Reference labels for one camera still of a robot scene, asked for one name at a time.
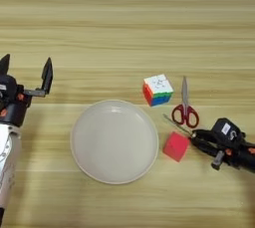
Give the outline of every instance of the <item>red sponge cube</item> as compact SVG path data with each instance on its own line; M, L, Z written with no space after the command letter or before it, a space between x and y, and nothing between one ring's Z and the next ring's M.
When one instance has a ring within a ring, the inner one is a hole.
M185 155L188 145L189 140L186 137L173 132L166 141L163 152L174 160L180 161Z

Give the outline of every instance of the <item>white plate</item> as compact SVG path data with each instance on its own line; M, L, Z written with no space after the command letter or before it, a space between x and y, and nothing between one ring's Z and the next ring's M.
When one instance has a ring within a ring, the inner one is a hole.
M76 163L90 177L123 184L151 168L158 136L141 109L122 101L103 101L80 116L72 131L71 149Z

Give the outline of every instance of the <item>table surface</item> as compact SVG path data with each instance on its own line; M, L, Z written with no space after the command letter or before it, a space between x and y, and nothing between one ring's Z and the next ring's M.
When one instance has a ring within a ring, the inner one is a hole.
M23 152L4 227L255 226L255 180L192 146L177 163L162 153L175 130L162 117L180 103L182 76L200 127L219 117L255 142L255 0L0 0L1 56L29 88L41 85L49 56L51 94L36 99L23 126ZM150 108L142 80L166 74L172 101ZM142 179L94 181L70 152L72 125L89 105L132 102L154 121L158 158Z

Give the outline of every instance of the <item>scissors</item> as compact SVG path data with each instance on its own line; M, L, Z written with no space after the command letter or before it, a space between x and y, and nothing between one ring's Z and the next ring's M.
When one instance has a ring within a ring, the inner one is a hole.
M177 106L171 114L172 120L177 124L185 124L190 128L196 128L199 124L199 116L198 113L188 104L188 88L187 88L187 79L183 77L182 82L182 104ZM176 119L176 113L180 112L180 120ZM190 115L193 114L195 116L196 122L195 124L190 123Z

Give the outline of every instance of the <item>rubik's cube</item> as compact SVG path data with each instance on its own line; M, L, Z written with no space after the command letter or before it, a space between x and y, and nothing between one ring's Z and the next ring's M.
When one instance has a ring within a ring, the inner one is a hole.
M173 89L165 75L158 75L143 81L143 94L150 106L168 103Z

